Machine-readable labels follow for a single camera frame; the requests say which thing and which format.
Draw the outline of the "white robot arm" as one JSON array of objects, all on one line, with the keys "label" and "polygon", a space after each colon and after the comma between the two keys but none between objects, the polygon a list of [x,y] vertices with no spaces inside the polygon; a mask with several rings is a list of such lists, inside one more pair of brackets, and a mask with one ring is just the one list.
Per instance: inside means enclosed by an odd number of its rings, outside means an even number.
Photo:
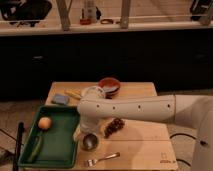
[{"label": "white robot arm", "polygon": [[131,99],[105,99],[98,86],[85,90],[78,102],[82,129],[95,129],[102,118],[118,117],[149,122],[172,122],[194,128],[197,138],[191,171],[213,171],[213,96],[163,95]]}]

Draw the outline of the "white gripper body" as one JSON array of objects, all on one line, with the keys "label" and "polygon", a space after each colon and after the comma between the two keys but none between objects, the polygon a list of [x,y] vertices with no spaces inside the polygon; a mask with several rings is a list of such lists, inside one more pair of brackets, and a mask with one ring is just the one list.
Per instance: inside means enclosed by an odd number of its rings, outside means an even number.
[{"label": "white gripper body", "polygon": [[82,116],[80,118],[80,130],[84,133],[95,133],[100,132],[99,120],[92,117]]}]

